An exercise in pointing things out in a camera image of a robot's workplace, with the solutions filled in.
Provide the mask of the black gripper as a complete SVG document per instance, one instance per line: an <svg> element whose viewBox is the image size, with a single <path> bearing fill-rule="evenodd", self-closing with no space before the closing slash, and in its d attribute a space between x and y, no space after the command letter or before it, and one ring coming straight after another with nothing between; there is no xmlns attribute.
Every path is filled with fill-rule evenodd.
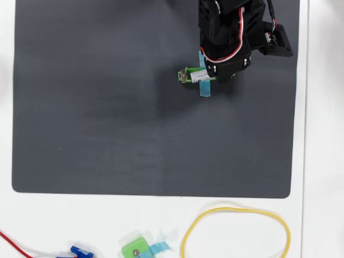
<svg viewBox="0 0 344 258"><path fill-rule="evenodd" d="M253 27L200 27L199 56L204 59L207 74L219 83L228 82L251 64L249 37Z"/></svg>

